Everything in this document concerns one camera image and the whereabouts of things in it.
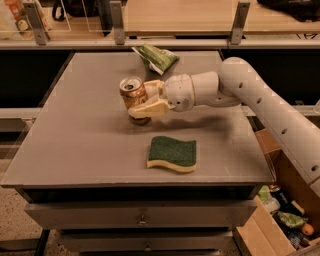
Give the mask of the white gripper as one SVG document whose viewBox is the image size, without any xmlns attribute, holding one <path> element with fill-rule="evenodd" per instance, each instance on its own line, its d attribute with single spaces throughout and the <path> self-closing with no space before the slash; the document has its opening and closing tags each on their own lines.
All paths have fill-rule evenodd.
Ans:
<svg viewBox="0 0 320 256">
<path fill-rule="evenodd" d="M 163 93 L 167 100 L 158 99 L 154 102 L 147 101 L 131 107 L 128 114 L 136 119 L 158 117 L 169 110 L 183 112 L 191 110 L 195 104 L 192 79 L 187 74 L 172 76 L 165 81 L 151 80 L 144 83 L 144 88 L 149 99 Z"/>
</svg>

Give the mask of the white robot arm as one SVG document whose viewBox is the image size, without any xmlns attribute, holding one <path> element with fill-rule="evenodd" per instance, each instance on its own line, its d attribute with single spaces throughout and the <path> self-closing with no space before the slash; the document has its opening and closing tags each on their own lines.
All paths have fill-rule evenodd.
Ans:
<svg viewBox="0 0 320 256">
<path fill-rule="evenodd" d="M 278 142 L 313 192 L 320 196 L 320 129 L 275 93 L 245 60 L 230 57 L 219 70 L 176 75 L 145 84 L 148 100 L 128 110 L 134 118 L 183 112 L 195 106 L 245 103 Z"/>
</svg>

